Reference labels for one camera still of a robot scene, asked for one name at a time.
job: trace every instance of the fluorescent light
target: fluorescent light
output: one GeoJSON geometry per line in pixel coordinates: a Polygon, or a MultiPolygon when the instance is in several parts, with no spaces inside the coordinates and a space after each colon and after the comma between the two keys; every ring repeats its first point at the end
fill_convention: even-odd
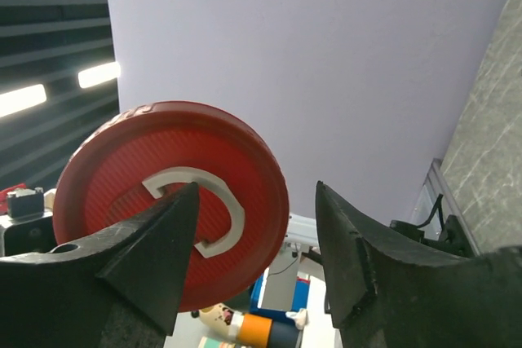
{"type": "Polygon", "coordinates": [[[0,94],[0,117],[19,112],[47,101],[43,85],[24,87],[0,94]]]}
{"type": "Polygon", "coordinates": [[[88,68],[78,73],[78,82],[82,89],[110,81],[120,76],[120,64],[117,61],[88,68]]]}

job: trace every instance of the white wall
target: white wall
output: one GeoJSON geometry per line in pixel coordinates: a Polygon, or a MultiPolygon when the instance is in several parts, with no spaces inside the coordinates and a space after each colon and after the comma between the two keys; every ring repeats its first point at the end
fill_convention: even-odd
{"type": "Polygon", "coordinates": [[[108,0],[122,109],[219,106],[253,126],[313,216],[316,180],[407,218],[506,0],[108,0]]]}

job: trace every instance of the red object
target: red object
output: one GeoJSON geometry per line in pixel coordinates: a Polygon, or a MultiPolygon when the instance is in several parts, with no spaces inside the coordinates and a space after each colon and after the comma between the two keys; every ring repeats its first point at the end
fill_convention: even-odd
{"type": "MultiPolygon", "coordinates": [[[[115,117],[88,138],[65,167],[53,225],[62,244],[129,218],[155,201],[142,181],[176,166],[220,177],[245,210],[243,235],[233,248],[212,258],[192,251],[179,308],[192,311],[248,289],[285,237],[285,180],[267,145],[241,120],[190,102],[160,102],[115,117]]],[[[214,242],[230,228],[228,210],[205,188],[200,198],[195,243],[214,242]]]]}
{"type": "Polygon", "coordinates": [[[19,183],[18,185],[15,185],[14,187],[8,187],[4,189],[3,191],[0,191],[0,214],[6,214],[7,213],[7,193],[12,192],[16,189],[25,189],[26,186],[24,183],[19,183]]]}

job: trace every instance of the ceiling light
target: ceiling light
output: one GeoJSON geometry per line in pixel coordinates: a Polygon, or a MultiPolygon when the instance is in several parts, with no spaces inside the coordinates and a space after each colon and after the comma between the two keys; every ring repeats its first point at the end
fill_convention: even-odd
{"type": "Polygon", "coordinates": [[[24,87],[0,94],[0,117],[16,113],[47,101],[43,85],[24,87]]]}
{"type": "Polygon", "coordinates": [[[117,61],[98,65],[93,68],[85,69],[78,73],[78,82],[82,89],[111,81],[120,76],[120,64],[117,61]]]}

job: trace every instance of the ceiling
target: ceiling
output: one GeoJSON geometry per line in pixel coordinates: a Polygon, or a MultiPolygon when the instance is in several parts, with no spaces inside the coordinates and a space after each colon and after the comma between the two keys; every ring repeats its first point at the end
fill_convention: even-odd
{"type": "Polygon", "coordinates": [[[0,190],[55,186],[80,143],[118,112],[115,80],[88,90],[77,81],[110,61],[107,0],[0,0],[0,94],[43,84],[47,98],[0,117],[0,190]]]}
{"type": "Polygon", "coordinates": [[[165,99],[256,129],[293,212],[317,180],[408,218],[506,0],[108,0],[122,109],[165,99]]]}

